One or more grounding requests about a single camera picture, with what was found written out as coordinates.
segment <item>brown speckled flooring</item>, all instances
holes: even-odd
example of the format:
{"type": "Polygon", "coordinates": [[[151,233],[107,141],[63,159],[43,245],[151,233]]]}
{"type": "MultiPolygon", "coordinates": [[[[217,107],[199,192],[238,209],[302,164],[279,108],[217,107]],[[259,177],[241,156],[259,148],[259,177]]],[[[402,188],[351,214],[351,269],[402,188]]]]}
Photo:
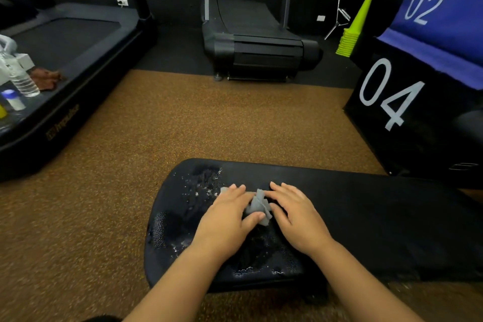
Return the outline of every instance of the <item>brown speckled flooring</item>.
{"type": "MultiPolygon", "coordinates": [[[[350,90],[131,71],[40,173],[0,184],[0,320],[124,317],[163,179],[191,157],[383,173],[342,112],[350,90]]],[[[480,284],[393,284],[427,321],[481,321],[480,284]]],[[[208,295],[202,321],[344,321],[291,289],[208,295]]]]}

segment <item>electrical outlet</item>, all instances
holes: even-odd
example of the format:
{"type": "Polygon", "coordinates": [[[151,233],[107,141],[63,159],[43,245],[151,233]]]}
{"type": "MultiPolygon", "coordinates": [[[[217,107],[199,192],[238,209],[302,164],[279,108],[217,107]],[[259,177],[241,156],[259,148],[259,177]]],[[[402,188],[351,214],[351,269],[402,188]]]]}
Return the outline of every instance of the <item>electrical outlet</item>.
{"type": "Polygon", "coordinates": [[[128,0],[117,0],[117,5],[120,7],[128,7],[128,0]]]}

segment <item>water bottle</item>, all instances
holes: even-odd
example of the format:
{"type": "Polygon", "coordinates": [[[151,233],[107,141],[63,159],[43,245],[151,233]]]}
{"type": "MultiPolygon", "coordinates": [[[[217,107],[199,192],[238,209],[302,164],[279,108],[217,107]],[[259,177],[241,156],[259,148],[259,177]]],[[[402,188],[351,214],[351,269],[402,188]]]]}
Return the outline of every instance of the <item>water bottle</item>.
{"type": "Polygon", "coordinates": [[[35,97],[40,94],[39,88],[28,76],[14,56],[0,51],[0,69],[6,74],[20,93],[26,97],[35,97]]]}

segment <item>curved treadmill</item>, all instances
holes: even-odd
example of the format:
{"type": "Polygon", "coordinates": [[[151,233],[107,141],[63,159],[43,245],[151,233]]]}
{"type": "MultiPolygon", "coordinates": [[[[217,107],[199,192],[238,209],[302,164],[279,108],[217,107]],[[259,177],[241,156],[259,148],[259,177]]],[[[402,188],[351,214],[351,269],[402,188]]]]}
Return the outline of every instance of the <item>curved treadmill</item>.
{"type": "MultiPolygon", "coordinates": [[[[60,4],[1,31],[15,39],[36,66],[66,78],[54,91],[22,97],[0,119],[0,180],[35,173],[79,130],[127,70],[155,43],[156,27],[146,0],[136,9],[60,4]]],[[[13,88],[11,82],[0,90],[13,88]]]]}

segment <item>bottle cap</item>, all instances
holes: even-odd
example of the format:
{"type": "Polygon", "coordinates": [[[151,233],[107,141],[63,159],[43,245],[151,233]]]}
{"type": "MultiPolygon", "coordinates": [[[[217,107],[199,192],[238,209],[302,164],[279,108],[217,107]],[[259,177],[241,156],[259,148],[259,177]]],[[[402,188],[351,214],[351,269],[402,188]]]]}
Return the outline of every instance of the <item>bottle cap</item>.
{"type": "Polygon", "coordinates": [[[18,93],[13,89],[7,89],[6,91],[2,92],[2,96],[5,99],[16,99],[18,98],[18,93]]]}

